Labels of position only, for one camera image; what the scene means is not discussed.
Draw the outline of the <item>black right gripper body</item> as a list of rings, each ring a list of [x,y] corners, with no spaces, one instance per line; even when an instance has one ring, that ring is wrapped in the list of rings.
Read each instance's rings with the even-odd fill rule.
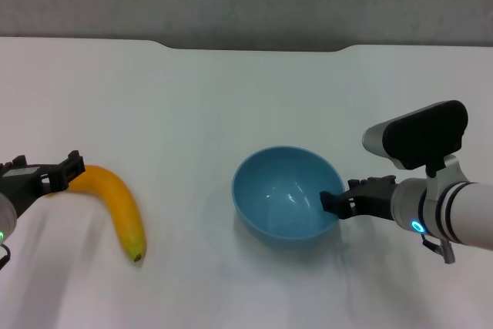
[[[359,216],[393,220],[391,197],[397,187],[396,176],[369,177],[355,188],[354,205]]]

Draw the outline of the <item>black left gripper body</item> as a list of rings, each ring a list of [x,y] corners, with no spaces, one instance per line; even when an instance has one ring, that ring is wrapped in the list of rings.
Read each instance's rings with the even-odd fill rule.
[[[13,205],[17,216],[21,216],[37,199],[50,191],[47,165],[7,167],[1,170],[1,194]]]

